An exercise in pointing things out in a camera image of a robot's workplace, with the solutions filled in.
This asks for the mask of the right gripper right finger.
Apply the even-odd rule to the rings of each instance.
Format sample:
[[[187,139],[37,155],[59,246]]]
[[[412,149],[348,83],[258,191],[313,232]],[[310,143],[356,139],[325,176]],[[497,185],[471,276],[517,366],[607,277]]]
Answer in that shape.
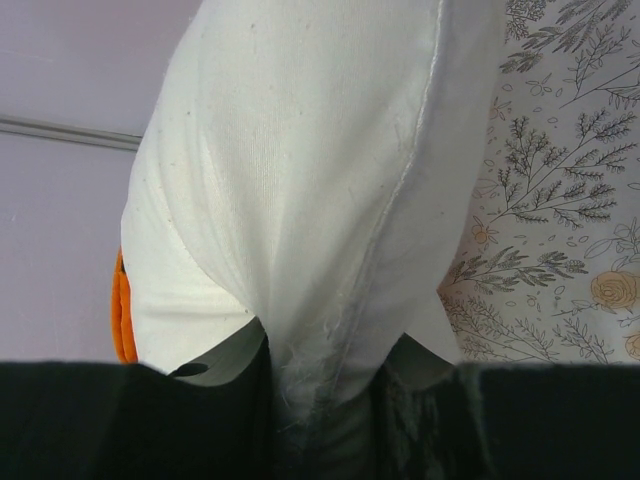
[[[635,479],[631,364],[450,364],[409,336],[356,342],[380,479]]]

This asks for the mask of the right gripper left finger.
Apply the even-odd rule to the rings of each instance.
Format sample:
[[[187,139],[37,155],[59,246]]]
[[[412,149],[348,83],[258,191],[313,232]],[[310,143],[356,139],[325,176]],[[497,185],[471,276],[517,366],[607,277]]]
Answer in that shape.
[[[142,364],[5,362],[5,479],[268,479],[271,362],[250,321],[163,374]]]

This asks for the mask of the orange patterned pillowcase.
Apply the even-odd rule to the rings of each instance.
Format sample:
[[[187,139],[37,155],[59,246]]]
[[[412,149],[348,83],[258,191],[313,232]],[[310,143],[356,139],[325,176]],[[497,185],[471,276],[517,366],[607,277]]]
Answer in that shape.
[[[137,363],[131,318],[131,292],[121,250],[118,250],[112,276],[110,324],[118,360],[124,364]]]

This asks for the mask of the white pillow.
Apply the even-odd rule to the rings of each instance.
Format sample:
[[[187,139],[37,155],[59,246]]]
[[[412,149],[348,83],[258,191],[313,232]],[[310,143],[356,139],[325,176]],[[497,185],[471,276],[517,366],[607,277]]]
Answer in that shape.
[[[286,427],[359,395],[436,291],[483,158],[501,1],[205,1],[121,220],[141,362],[251,319]]]

